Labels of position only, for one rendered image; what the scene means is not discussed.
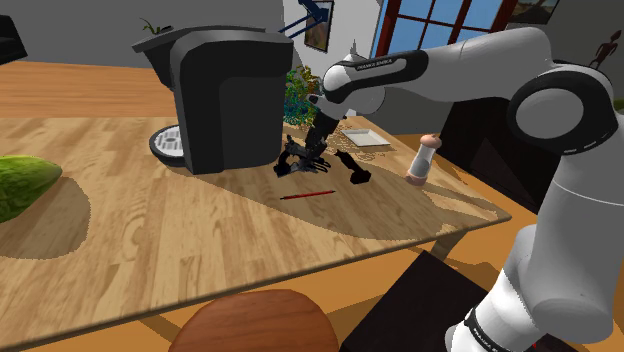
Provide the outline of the round brown wooden stool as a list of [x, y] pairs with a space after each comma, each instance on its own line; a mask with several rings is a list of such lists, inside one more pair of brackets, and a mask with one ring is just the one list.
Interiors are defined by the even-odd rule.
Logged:
[[180, 329], [168, 352], [338, 352], [331, 322], [306, 295], [290, 289], [216, 299]]

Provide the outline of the red pen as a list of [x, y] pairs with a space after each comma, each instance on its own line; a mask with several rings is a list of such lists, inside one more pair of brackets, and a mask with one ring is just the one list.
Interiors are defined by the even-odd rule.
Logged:
[[309, 192], [309, 193], [287, 195], [287, 196], [280, 197], [279, 199], [280, 200], [291, 200], [291, 199], [299, 199], [299, 198], [306, 198], [306, 197], [328, 195], [328, 194], [332, 194], [332, 193], [335, 193], [335, 192], [336, 192], [335, 190], [324, 190], [324, 191], [317, 191], [317, 192]]

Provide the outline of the landscape wall picture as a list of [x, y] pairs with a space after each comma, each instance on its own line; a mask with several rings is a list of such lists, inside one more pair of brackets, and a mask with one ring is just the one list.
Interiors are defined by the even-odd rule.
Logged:
[[518, 0], [509, 23], [545, 25], [560, 0]]

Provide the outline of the black angular object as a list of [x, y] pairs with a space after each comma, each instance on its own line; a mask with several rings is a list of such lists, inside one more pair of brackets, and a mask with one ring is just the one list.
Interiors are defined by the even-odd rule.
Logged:
[[337, 156], [348, 169], [352, 170], [350, 176], [350, 182], [352, 184], [362, 184], [370, 180], [371, 173], [360, 167], [349, 153], [337, 150], [334, 155]]

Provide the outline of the black sofa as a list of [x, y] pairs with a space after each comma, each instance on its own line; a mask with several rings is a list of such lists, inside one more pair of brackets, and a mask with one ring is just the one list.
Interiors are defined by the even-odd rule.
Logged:
[[0, 14], [0, 65], [28, 56], [14, 21]]

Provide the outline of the wooden table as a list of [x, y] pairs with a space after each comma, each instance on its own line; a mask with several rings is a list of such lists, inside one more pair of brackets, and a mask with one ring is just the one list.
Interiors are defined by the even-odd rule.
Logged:
[[[0, 224], [0, 352], [25, 349], [421, 243], [453, 241], [508, 214], [394, 137], [328, 140], [327, 173], [271, 165], [194, 175], [150, 152], [159, 118], [0, 118], [0, 154], [42, 157], [58, 181]], [[352, 184], [334, 155], [371, 173]], [[335, 190], [291, 200], [280, 197]]]

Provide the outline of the dark red human figure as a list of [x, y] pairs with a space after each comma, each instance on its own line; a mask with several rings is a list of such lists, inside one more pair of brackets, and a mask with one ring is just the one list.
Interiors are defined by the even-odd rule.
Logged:
[[590, 61], [589, 66], [595, 69], [599, 69], [603, 61], [610, 56], [618, 47], [615, 42], [602, 43], [597, 51], [595, 57]]

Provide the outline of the small green plant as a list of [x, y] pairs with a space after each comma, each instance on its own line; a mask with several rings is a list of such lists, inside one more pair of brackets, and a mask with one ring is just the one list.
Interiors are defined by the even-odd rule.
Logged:
[[154, 27], [148, 20], [144, 18], [142, 18], [142, 21], [145, 22], [143, 29], [149, 30], [153, 35], [158, 35], [158, 34], [161, 34], [161, 33], [164, 33], [173, 29], [171, 25], [164, 26], [164, 27], [160, 27], [160, 26]]

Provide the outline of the clear wooden pepper grinder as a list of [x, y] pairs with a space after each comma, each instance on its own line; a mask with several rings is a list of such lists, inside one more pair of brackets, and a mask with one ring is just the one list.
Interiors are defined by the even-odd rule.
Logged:
[[441, 145], [441, 139], [434, 134], [424, 135], [420, 138], [418, 152], [405, 175], [408, 183], [414, 186], [422, 186], [426, 183], [433, 156]]

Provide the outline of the black framed wall picture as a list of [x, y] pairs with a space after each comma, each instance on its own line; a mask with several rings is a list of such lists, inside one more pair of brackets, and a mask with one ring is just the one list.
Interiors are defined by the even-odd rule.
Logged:
[[321, 9], [327, 9], [327, 20], [315, 25], [304, 33], [304, 44], [323, 53], [328, 52], [331, 23], [333, 17], [334, 1], [333, 0], [313, 0]]

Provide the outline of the green cucumber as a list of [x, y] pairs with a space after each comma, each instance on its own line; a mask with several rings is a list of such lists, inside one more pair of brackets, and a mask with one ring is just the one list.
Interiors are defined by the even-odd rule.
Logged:
[[0, 156], [0, 223], [23, 213], [61, 174], [59, 165], [39, 157]]

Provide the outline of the white square plate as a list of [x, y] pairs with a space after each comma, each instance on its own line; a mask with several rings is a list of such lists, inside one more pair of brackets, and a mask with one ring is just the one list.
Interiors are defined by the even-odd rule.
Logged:
[[371, 129], [347, 129], [341, 133], [358, 147], [389, 145], [386, 139]]

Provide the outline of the colourful bushy plant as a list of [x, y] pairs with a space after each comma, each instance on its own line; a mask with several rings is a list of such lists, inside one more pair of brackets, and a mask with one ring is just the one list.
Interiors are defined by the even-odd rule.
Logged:
[[299, 65], [286, 75], [283, 121], [294, 126], [311, 126], [318, 109], [307, 100], [322, 94], [322, 80], [307, 65]]

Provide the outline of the red framed window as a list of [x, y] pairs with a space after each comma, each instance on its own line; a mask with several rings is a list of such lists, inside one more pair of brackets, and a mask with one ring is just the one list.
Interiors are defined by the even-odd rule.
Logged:
[[518, 0], [382, 0], [371, 57], [504, 30]]

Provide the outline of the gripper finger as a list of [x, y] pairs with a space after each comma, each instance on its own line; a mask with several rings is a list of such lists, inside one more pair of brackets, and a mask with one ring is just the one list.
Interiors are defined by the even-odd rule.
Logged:
[[312, 157], [306, 152], [298, 152], [296, 156], [299, 158], [297, 162], [292, 164], [293, 172], [328, 172], [331, 165], [322, 157]]
[[[299, 160], [289, 163], [288, 158], [291, 156], [296, 156]], [[273, 169], [278, 177], [283, 177], [297, 171], [304, 171], [306, 162], [307, 150], [288, 135], [284, 145], [284, 151], [278, 157], [278, 162]]]

